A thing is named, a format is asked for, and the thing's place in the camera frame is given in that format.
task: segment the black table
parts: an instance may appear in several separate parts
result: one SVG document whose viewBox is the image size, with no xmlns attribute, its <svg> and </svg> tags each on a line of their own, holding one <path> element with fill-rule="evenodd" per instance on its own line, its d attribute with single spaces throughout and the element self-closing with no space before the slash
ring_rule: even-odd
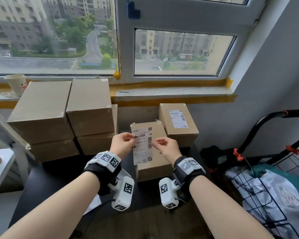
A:
<svg viewBox="0 0 299 239">
<path fill-rule="evenodd" d="M 188 157 L 194 158 L 200 163 L 207 172 L 197 148 L 181 148 L 181 153 Z M 41 204 L 48 197 L 70 183 L 78 177 L 84 169 L 86 163 L 93 158 L 94 155 L 77 155 L 59 160 L 36 164 L 33 166 L 28 180 L 25 184 L 23 193 L 16 206 L 9 227 L 15 224 L 23 216 Z M 135 180 L 132 203 L 126 212 L 145 209 L 148 207 L 161 204 L 158 182 L 159 179 L 149 180 L 137 183 L 135 175 L 135 167 L 133 164 L 133 153 L 131 152 L 126 159 L 121 162 L 122 168 L 125 169 Z M 113 198 L 114 192 L 101 197 L 102 203 Z M 90 220 L 92 216 L 105 217 L 116 213 L 122 213 L 112 208 L 111 203 L 104 205 L 96 214 L 94 210 L 83 216 L 83 220 Z"/>
</svg>

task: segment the hand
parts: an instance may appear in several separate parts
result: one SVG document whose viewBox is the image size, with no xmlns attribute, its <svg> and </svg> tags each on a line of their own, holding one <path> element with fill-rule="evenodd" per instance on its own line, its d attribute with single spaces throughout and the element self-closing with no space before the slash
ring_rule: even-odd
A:
<svg viewBox="0 0 299 239">
<path fill-rule="evenodd" d="M 182 156 L 177 141 L 174 139 L 167 137 L 156 138 L 155 141 L 152 142 L 152 146 L 159 150 L 160 154 L 162 154 L 173 167 L 175 161 Z"/>
<path fill-rule="evenodd" d="M 117 134 L 112 139 L 110 152 L 123 160 L 130 153 L 134 143 L 135 139 L 133 139 L 132 133 L 124 132 Z"/>
</svg>

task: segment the white shelf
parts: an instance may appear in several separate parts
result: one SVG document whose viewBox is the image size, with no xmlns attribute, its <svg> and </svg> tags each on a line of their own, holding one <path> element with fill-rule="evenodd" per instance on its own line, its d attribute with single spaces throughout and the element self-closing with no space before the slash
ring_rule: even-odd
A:
<svg viewBox="0 0 299 239">
<path fill-rule="evenodd" d="M 15 159 L 14 153 L 10 148 L 0 149 L 0 158 L 2 162 L 0 163 L 0 184 L 6 177 L 10 167 Z"/>
</svg>

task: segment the forearm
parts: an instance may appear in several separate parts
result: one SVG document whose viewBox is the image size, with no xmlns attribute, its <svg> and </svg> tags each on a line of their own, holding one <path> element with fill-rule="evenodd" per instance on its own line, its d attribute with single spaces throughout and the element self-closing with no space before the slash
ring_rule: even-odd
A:
<svg viewBox="0 0 299 239">
<path fill-rule="evenodd" d="M 215 239 L 273 238 L 254 217 L 206 177 L 196 177 L 189 191 Z"/>
<path fill-rule="evenodd" d="M 85 172 L 46 199 L 0 239 L 68 239 L 100 189 L 99 179 Z"/>
</svg>

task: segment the barcode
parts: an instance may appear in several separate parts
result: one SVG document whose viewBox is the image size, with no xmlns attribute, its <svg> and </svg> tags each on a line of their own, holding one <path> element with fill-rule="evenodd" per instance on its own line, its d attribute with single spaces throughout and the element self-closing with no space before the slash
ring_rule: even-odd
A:
<svg viewBox="0 0 299 239">
<path fill-rule="evenodd" d="M 147 142 L 148 142 L 149 149 L 152 148 L 152 137 L 148 137 Z"/>
<path fill-rule="evenodd" d="M 140 134 L 140 135 L 134 136 L 134 138 L 141 138 L 141 137 L 144 137 L 144 136 L 145 136 L 145 134 Z"/>
</svg>

